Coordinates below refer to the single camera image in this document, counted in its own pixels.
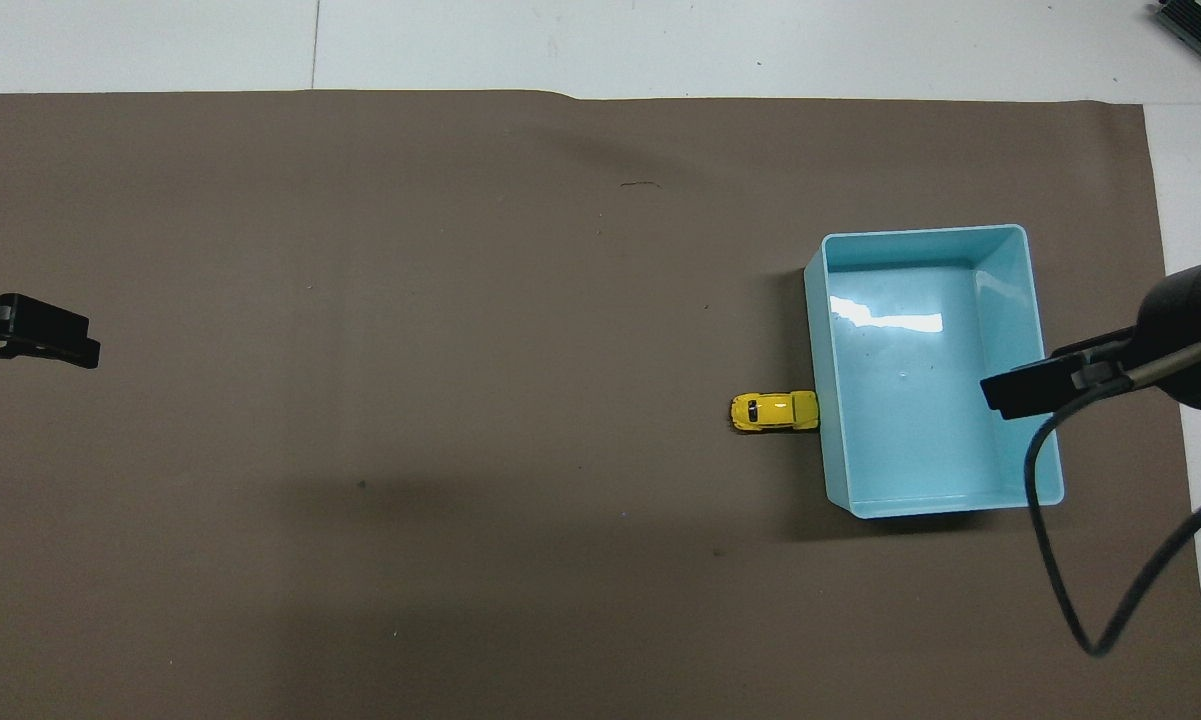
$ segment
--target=cable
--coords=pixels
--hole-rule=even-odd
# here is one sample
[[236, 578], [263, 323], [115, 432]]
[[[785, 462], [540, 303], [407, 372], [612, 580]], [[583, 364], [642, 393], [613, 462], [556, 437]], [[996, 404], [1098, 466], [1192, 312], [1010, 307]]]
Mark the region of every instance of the cable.
[[1035, 539], [1040, 546], [1044, 570], [1048, 574], [1048, 582], [1053, 584], [1053, 594], [1058, 598], [1058, 606], [1062, 608], [1063, 618], [1066, 619], [1066, 628], [1071, 629], [1071, 635], [1076, 638], [1076, 643], [1080, 643], [1081, 650], [1089, 653], [1094, 658], [1106, 656], [1111, 652], [1116, 641], [1121, 638], [1121, 632], [1124, 632], [1125, 624], [1129, 624], [1134, 610], [1143, 600], [1152, 583], [1157, 582], [1164, 566], [1173, 559], [1173, 556], [1177, 556], [1177, 551], [1181, 551], [1196, 530], [1201, 528], [1201, 506], [1191, 512], [1189, 518], [1182, 521], [1182, 524], [1170, 533], [1170, 536], [1164, 538], [1161, 546], [1157, 548], [1157, 552], [1147, 560], [1143, 569], [1139, 571], [1139, 576], [1129, 584], [1125, 596], [1121, 599], [1121, 605], [1116, 607], [1115, 614], [1111, 616], [1111, 620], [1107, 623], [1107, 629], [1103, 630], [1103, 636], [1098, 638], [1097, 643], [1093, 643], [1089, 640], [1089, 635], [1085, 632], [1085, 626], [1080, 624], [1080, 616], [1076, 614], [1075, 606], [1071, 606], [1071, 598], [1066, 594], [1066, 584], [1062, 582], [1062, 570], [1058, 569], [1058, 560], [1053, 557], [1052, 542], [1048, 541], [1048, 530], [1044, 528], [1044, 515], [1040, 512], [1040, 498], [1035, 488], [1035, 460], [1040, 454], [1040, 448], [1044, 448], [1045, 438], [1048, 438], [1048, 433], [1057, 430], [1058, 425], [1062, 425], [1063, 421], [1083, 410], [1086, 407], [1093, 406], [1099, 400], [1129, 392], [1134, 388], [1134, 380], [1122, 374], [1118, 378], [1099, 384], [1099, 386], [1094, 386], [1071, 402], [1066, 402], [1053, 416], [1045, 420], [1044, 425], [1040, 425], [1040, 428], [1036, 430], [1035, 436], [1030, 438], [1030, 445], [1026, 450], [1024, 473], [1022, 473], [1024, 475], [1026, 503], [1028, 503], [1028, 508], [1030, 509], [1030, 527], [1035, 528]]

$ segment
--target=white surface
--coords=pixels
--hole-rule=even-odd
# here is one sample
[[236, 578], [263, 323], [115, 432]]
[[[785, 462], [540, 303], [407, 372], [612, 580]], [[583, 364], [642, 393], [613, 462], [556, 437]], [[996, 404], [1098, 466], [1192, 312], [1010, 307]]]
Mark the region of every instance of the white surface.
[[[317, 32], [315, 0], [0, 0], [0, 92], [537, 88], [581, 97], [1145, 102], [1154, 104], [1147, 131], [1166, 264], [1201, 262], [1201, 60], [1153, 23], [1147, 2], [321, 0], [319, 8]], [[1199, 503], [1201, 413], [1184, 410], [1182, 422]], [[1199, 559], [1201, 574], [1201, 538]]]

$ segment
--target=brown mat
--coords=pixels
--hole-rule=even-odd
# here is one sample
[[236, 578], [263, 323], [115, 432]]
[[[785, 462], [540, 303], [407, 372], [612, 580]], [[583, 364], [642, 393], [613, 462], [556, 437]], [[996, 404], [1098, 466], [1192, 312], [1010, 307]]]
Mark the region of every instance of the brown mat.
[[[1141, 110], [0, 96], [0, 292], [102, 341], [0, 361], [0, 716], [1200, 718], [1191, 553], [1093, 661], [1026, 511], [866, 523], [818, 436], [729, 428], [811, 384], [825, 233], [985, 223], [1050, 346], [1127, 324]], [[1179, 415], [1062, 451], [1097, 630], [1189, 510]]]

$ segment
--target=car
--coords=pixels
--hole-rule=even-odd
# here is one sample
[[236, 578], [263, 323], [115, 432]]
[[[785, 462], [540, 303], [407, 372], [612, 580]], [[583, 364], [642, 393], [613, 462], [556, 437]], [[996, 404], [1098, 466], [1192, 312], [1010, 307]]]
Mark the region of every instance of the car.
[[818, 427], [818, 395], [811, 389], [791, 392], [743, 392], [729, 407], [733, 427], [760, 430], [814, 430]]

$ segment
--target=white tabletop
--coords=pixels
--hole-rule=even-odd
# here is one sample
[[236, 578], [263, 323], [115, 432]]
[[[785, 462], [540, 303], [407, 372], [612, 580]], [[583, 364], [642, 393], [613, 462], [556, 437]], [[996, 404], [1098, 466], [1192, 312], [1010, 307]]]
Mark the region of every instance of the white tabletop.
[[[1151, 13], [1133, 0], [4, 0], [0, 92], [1141, 102], [1177, 270], [1201, 262], [1201, 59]], [[1201, 413], [1184, 410], [1182, 427], [1200, 503]], [[1201, 533], [1196, 551], [1201, 584]]]

